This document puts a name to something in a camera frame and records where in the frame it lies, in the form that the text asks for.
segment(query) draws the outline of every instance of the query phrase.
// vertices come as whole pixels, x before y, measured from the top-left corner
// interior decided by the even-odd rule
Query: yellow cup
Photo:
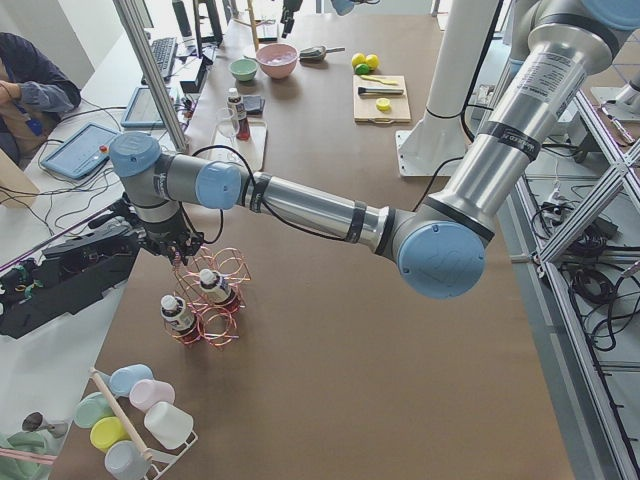
[[[131,440],[127,431],[117,417],[106,417],[98,420],[91,428],[91,445],[107,453],[114,443],[120,440]]]

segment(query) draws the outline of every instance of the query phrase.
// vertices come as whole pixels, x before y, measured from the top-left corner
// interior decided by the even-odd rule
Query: green bowl
[[[258,64],[250,58],[241,58],[229,65],[229,71],[239,82],[248,82],[256,76]]]

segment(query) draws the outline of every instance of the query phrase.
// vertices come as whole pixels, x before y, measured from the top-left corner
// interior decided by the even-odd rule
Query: sticker label
[[[171,198],[169,196],[169,186],[167,185],[167,171],[170,165],[170,160],[161,157],[156,162],[156,168],[153,171],[153,189],[158,196],[166,199]]]
[[[491,135],[498,139],[498,143],[508,145],[516,150],[520,150],[529,161],[533,162],[540,153],[540,143],[534,138],[522,133],[517,128],[510,127],[504,123],[487,122],[478,134]]]
[[[549,104],[559,118],[586,78],[584,69],[570,58],[542,52],[531,55],[513,82],[518,93]]]

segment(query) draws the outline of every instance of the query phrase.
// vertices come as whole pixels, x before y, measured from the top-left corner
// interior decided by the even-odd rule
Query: wine glass
[[[240,123],[238,122],[238,114],[232,108],[220,108],[216,112],[217,129],[220,135],[229,140],[229,146],[236,150],[236,135],[240,131]],[[227,150],[227,160],[235,162],[233,152]]]

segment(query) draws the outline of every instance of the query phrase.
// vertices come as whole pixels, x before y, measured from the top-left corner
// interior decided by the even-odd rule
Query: white label
[[[527,59],[513,82],[518,93],[548,103],[559,118],[586,77],[584,69],[570,58],[542,52]]]

